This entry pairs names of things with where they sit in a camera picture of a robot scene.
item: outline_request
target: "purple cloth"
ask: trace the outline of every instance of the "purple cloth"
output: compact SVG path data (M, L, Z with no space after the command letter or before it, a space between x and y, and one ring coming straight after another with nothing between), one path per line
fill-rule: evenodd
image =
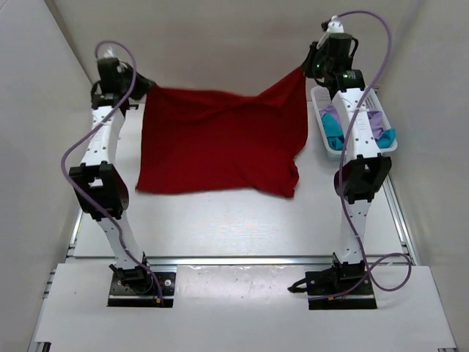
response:
M324 116L324 114L330 114L335 121L339 125L340 119L339 119L339 114L337 113L336 108L332 104L330 104L327 108L320 110L321 117ZM368 111L368 118L369 118L369 124L372 127L372 132L373 132L373 137L376 140L380 140L382 134L384 133L384 125L383 125L383 113L379 110L369 110Z

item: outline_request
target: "folded clothes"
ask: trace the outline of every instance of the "folded clothes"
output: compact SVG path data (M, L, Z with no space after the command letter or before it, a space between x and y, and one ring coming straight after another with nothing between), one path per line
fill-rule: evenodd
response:
M333 105L320 110L322 126L332 150L342 150L344 147L344 131L342 130L339 114ZM383 113L379 110L368 111L369 123L373 137L380 149L389 148L396 138L394 128L386 130L383 125Z

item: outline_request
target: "white table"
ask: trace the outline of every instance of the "white table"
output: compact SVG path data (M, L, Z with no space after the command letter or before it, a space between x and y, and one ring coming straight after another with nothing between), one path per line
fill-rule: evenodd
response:
M375 289L378 309L309 311L306 296L286 289L301 266L177 269L174 307L109 308L107 260L59 265L45 300L36 342L50 352L437 352L454 348L435 283L414 267L395 293ZM402 266L378 267L385 286Z
M147 256L323 256L337 249L341 205L333 175L338 162L326 157L312 106L309 138L296 161L300 182L291 200L250 189L178 196L136 194L143 110L141 106L128 112L116 165L130 192L130 225ZM371 255L402 252L383 190L369 212L365 247ZM113 256L103 231L88 215L74 255Z

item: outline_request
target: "teal cloth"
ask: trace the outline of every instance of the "teal cloth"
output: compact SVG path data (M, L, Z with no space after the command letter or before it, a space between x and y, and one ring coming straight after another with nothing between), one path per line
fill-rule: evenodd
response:
M340 124L329 113L325 113L321 120L325 136L328 138L329 147L332 150L342 150L344 147L344 131ZM390 128L383 132L381 138L376 141L376 144L380 149L389 148L395 139L396 130Z

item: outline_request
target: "red fabric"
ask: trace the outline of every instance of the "red fabric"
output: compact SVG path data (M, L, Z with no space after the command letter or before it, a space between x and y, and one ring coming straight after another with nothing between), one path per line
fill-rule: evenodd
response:
M155 194L253 187L293 197L308 136L300 68L256 97L154 87L136 189Z

